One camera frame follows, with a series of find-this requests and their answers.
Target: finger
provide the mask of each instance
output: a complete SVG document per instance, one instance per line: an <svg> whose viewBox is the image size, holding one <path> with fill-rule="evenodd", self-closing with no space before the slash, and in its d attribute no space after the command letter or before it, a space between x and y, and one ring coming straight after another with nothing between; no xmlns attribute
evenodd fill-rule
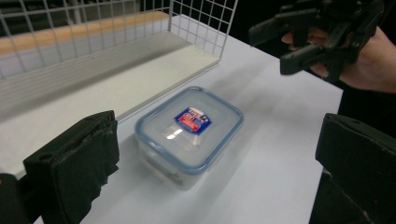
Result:
<svg viewBox="0 0 396 224"><path fill-rule="evenodd" d="M325 37L318 37L315 35L310 35L308 37L308 43L313 45L323 45L325 41L326 41Z"/></svg>
<svg viewBox="0 0 396 224"><path fill-rule="evenodd" d="M310 67L311 70L319 77L327 77L329 75L329 70L323 63L317 63Z"/></svg>
<svg viewBox="0 0 396 224"><path fill-rule="evenodd" d="M287 34L283 35L281 40L283 43L292 44L293 43L293 31L290 31Z"/></svg>
<svg viewBox="0 0 396 224"><path fill-rule="evenodd" d="M294 45L289 45L289 49L290 50L293 50L293 51L295 51L295 50L297 50L297 49L300 49L301 47L294 47Z"/></svg>
<svg viewBox="0 0 396 224"><path fill-rule="evenodd" d="M347 48L347 47L349 47L350 41L352 40L353 35L354 35L353 33L349 33L349 34L346 35L346 39L345 39L343 45L341 46L341 48Z"/></svg>
<svg viewBox="0 0 396 224"><path fill-rule="evenodd" d="M308 35L316 36L316 37L321 37L321 38L327 38L329 37L329 34L326 33L323 30L320 30L318 27L310 27L308 30Z"/></svg>

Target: human hand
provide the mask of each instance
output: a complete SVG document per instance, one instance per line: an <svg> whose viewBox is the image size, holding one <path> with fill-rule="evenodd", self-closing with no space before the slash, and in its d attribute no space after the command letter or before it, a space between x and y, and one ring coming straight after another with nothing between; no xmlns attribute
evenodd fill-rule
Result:
<svg viewBox="0 0 396 224"><path fill-rule="evenodd" d="M319 28L310 28L308 32L310 44L323 45L327 37L328 34ZM292 32L284 35L282 41L290 44L290 49L297 49L292 45ZM311 70L320 77L329 74L323 63L313 65ZM396 93L396 46L380 28L377 27L355 63L344 63L340 80L356 89Z"/></svg>

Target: table surface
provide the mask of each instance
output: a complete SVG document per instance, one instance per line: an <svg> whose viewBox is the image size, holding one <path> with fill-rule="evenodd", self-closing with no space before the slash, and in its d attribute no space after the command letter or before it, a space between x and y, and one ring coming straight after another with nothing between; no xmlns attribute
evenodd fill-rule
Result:
<svg viewBox="0 0 396 224"><path fill-rule="evenodd" d="M167 184L137 156L134 124L189 86L242 110L245 123L193 189ZM322 119L342 91L301 72L284 77L278 59L229 37L219 65L120 121L120 169L82 223L308 223L321 174L315 150Z"/></svg>
<svg viewBox="0 0 396 224"><path fill-rule="evenodd" d="M22 177L22 161L79 120L121 120L219 61L171 33L93 55L1 80L0 173Z"/></svg>

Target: blue lid rim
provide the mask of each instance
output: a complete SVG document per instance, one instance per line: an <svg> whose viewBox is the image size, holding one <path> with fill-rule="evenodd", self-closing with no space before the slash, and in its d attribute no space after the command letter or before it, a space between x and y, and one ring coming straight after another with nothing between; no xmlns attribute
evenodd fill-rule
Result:
<svg viewBox="0 0 396 224"><path fill-rule="evenodd" d="M231 110L233 110L236 114L239 116L239 120L235 123L233 128L226 134L226 136L219 142L219 144L215 147L215 149L209 154L209 156L199 165L197 166L189 166L183 161L179 160L175 156L173 156L171 153L169 153L166 149L164 149L161 145L156 143L154 140L152 140L150 137L148 137L145 133L142 131L142 125L143 123L149 119L150 117L158 114L159 112L163 111L170 103L173 103L177 101L180 97L182 97L186 92L188 91L202 91L208 96L212 97L213 99L222 102L224 105L229 107ZM181 91L177 95L175 95L173 98L167 100L166 102L162 103L161 105L157 106L150 112L148 112L145 116L140 118L135 125L135 133L136 135L146 144L148 144L152 149L154 149L158 154L160 154L162 157L164 157L167 161L171 162L176 166L178 170L181 172L188 174L188 175L198 175L202 172L204 172L207 167L210 166L210 164L215 160L215 158L220 154L221 150L223 147L231 141L233 136L236 134L236 132L240 129L242 126L242 123L244 121L244 116L242 112L236 108L235 106L225 102L218 96L214 95L213 93L205 90L204 88L197 87L197 86L192 86L188 87L187 89Z"/></svg>

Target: wooden edge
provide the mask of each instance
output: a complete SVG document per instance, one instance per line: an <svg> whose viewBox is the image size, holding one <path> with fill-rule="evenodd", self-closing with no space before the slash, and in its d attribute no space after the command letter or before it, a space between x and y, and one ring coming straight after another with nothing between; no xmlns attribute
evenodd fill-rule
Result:
<svg viewBox="0 0 396 224"><path fill-rule="evenodd" d="M89 35L98 35L134 27L149 22L168 19L169 15L161 11L145 12L134 15L121 16L100 21L47 29L34 34L14 35L0 38L0 55L15 53L37 47L50 46L56 43L70 41Z"/></svg>

